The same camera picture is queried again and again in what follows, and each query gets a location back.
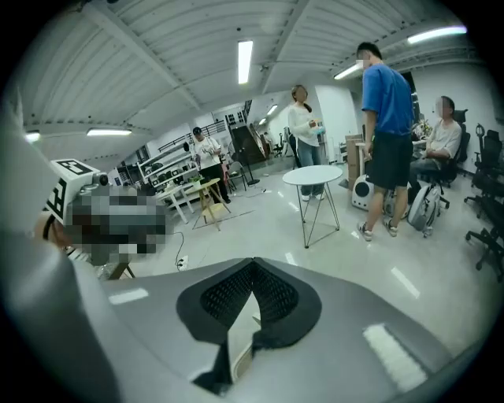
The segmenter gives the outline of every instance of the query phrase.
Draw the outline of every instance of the floor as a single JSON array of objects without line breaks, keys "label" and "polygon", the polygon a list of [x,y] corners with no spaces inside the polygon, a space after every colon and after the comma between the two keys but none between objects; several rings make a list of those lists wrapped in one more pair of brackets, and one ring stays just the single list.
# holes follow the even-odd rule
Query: floor
[{"label": "floor", "polygon": [[[221,214],[228,219],[220,223],[220,232],[213,225],[204,226],[202,219],[196,223],[197,204],[193,204],[195,214],[185,207],[188,224],[174,216],[173,230],[184,236],[179,257],[188,255],[188,269],[234,257],[286,261],[369,288],[423,324],[454,357],[484,337],[501,308],[502,285],[497,284],[488,264],[481,272],[475,269],[484,248],[477,240],[464,239],[468,230],[479,232],[489,225],[478,220],[474,208],[463,202],[464,196],[476,193],[470,178],[459,176],[451,189],[446,189],[451,206],[442,211],[430,238],[423,238],[403,221],[397,238],[377,224],[373,241],[366,242],[356,232],[356,223],[365,219],[366,212],[354,208],[348,190],[338,185],[346,177],[344,172],[330,184],[340,231],[305,249],[296,189],[282,181],[285,172],[254,175],[260,182],[246,192],[237,184],[238,192],[231,196],[229,205],[232,214]],[[314,211],[312,207],[307,220]],[[327,201],[322,202],[317,222],[334,222]],[[328,231],[327,224],[317,225],[313,238]],[[174,272],[181,240],[180,234],[169,236],[162,252],[132,264],[135,274]],[[250,334],[258,329],[251,318],[255,312],[257,303],[251,298],[230,332],[232,358],[246,348]]]}]

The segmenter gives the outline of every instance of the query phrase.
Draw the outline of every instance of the blue t-shirt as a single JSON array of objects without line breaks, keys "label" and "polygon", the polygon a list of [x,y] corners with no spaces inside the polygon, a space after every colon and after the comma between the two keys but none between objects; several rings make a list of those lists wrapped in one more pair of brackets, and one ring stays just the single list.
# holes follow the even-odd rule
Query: blue t-shirt
[{"label": "blue t-shirt", "polygon": [[386,65],[373,65],[364,71],[362,86],[362,110],[376,112],[375,131],[409,135],[413,101],[404,77]]}]

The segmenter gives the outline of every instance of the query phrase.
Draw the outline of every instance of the hair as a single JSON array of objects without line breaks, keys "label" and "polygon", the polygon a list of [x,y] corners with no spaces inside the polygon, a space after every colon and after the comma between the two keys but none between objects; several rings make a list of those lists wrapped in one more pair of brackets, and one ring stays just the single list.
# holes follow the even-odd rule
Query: hair
[{"label": "hair", "polygon": [[[298,84],[298,85],[294,85],[294,87],[292,88],[292,91],[291,91],[291,95],[292,95],[292,99],[294,99],[295,101],[298,101],[295,97],[295,94],[296,94],[296,91],[299,89],[299,88],[302,88],[303,90],[305,90],[306,92],[306,95],[308,95],[308,91],[306,90],[305,86],[301,85],[301,84]],[[308,112],[312,112],[312,107],[306,103],[303,104],[306,108],[306,110],[308,110]]]},{"label": "hair", "polygon": [[374,43],[371,42],[363,42],[359,46],[357,46],[357,55],[359,55],[360,52],[363,50],[368,50],[371,52],[373,55],[378,57],[381,60],[381,52],[380,49],[378,49],[378,46],[375,45]]},{"label": "hair", "polygon": [[450,97],[447,97],[446,95],[441,95],[441,99],[443,101],[448,102],[448,106],[451,107],[451,116],[453,116],[454,113],[455,113],[455,102],[454,102],[454,100],[451,99]]}]

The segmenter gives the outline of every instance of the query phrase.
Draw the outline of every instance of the jeans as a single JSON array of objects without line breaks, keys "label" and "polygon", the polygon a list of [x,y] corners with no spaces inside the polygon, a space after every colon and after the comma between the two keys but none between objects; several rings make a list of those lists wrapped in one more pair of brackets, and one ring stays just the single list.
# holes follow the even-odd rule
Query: jeans
[{"label": "jeans", "polygon": [[[301,166],[309,167],[311,165],[322,165],[321,155],[319,154],[319,147],[314,147],[306,144],[302,140],[298,141],[298,156],[301,161]],[[316,196],[324,191],[324,185],[314,185],[314,186],[301,186],[301,194],[303,196],[309,196],[312,194]]]},{"label": "jeans", "polygon": [[432,171],[439,171],[439,167],[431,158],[421,158],[413,161],[409,165],[409,183],[411,184],[413,190],[420,190],[418,176]]},{"label": "jeans", "polygon": [[291,145],[292,152],[294,153],[294,158],[296,160],[296,166],[301,168],[301,161],[298,158],[298,153],[296,152],[296,138],[293,135],[289,136],[289,144]]}]

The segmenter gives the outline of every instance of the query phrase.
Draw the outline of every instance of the box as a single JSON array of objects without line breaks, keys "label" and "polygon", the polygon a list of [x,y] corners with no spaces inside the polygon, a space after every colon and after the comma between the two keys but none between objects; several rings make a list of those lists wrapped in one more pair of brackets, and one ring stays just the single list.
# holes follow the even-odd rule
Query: box
[{"label": "box", "polygon": [[356,146],[362,142],[362,135],[347,135],[346,140],[346,162],[348,163],[348,190],[354,189],[354,182],[360,176],[359,149]]}]

